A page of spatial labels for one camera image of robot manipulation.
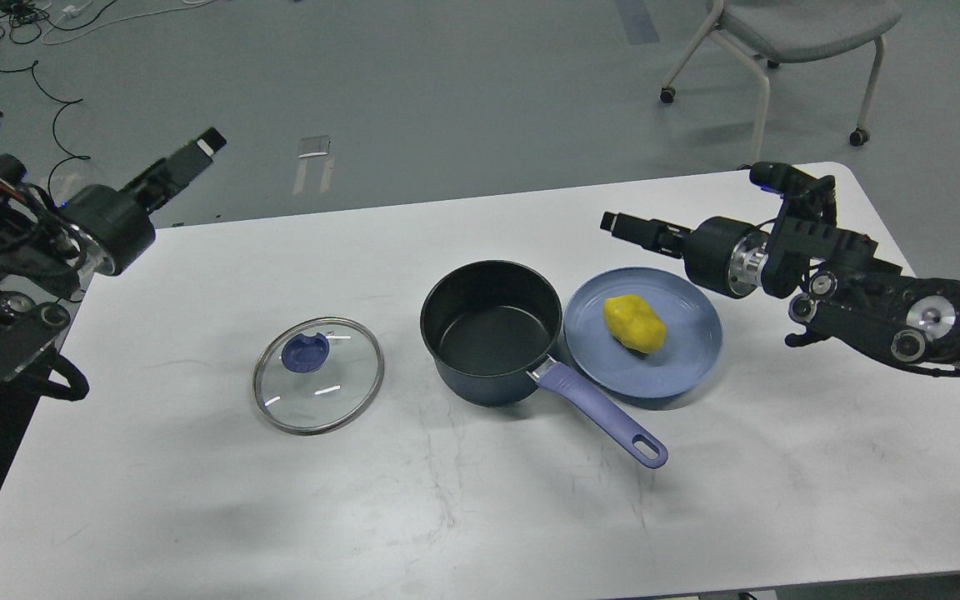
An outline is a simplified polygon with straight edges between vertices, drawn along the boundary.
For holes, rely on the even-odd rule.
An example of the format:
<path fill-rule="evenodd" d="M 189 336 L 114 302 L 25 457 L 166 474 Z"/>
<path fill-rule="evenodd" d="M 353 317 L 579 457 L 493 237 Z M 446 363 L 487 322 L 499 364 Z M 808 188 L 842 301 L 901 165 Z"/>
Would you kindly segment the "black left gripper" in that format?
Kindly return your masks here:
<path fill-rule="evenodd" d="M 119 276 L 155 242 L 150 213 L 164 208 L 213 163 L 228 144 L 214 127 L 160 158 L 122 189 L 88 185 L 61 206 L 61 215 L 96 249 L 92 268 Z"/>

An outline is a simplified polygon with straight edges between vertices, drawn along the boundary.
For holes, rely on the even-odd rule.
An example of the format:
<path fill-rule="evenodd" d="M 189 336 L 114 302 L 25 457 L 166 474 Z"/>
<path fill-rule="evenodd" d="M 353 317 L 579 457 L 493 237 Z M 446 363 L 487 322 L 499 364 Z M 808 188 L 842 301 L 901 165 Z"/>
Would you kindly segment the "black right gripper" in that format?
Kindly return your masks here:
<path fill-rule="evenodd" d="M 710 217 L 696 228 L 604 212 L 599 227 L 616 239 L 652 253 L 679 253 L 688 280 L 729 298 L 744 298 L 761 287 L 768 259 L 768 232 L 747 222 Z"/>

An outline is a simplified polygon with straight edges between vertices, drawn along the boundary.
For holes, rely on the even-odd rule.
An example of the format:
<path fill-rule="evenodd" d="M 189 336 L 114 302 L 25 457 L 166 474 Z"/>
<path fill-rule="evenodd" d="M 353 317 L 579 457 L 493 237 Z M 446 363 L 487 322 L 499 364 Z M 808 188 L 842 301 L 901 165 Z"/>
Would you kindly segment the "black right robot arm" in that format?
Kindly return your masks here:
<path fill-rule="evenodd" d="M 960 378 L 960 281 L 907 276 L 877 258 L 872 237 L 838 226 L 837 183 L 787 163 L 758 161 L 753 185 L 782 201 L 769 231 L 710 217 L 696 228 L 606 212 L 611 236 L 683 262 L 688 280 L 728 298 L 762 290 L 789 302 L 803 327 L 789 347 L 836 338 L 908 373 Z"/>

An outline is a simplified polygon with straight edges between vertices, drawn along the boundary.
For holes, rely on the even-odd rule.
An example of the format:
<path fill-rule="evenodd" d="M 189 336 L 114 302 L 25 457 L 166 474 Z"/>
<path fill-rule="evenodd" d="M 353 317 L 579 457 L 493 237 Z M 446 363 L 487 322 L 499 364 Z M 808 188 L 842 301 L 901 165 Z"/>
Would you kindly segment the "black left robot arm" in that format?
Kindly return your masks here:
<path fill-rule="evenodd" d="M 0 155 L 0 387 L 76 402 L 90 392 L 58 352 L 72 316 L 63 303 L 93 274 L 115 277 L 155 242 L 153 213 L 187 189 L 225 147 L 209 128 L 125 186 L 86 186 L 58 205 Z"/>

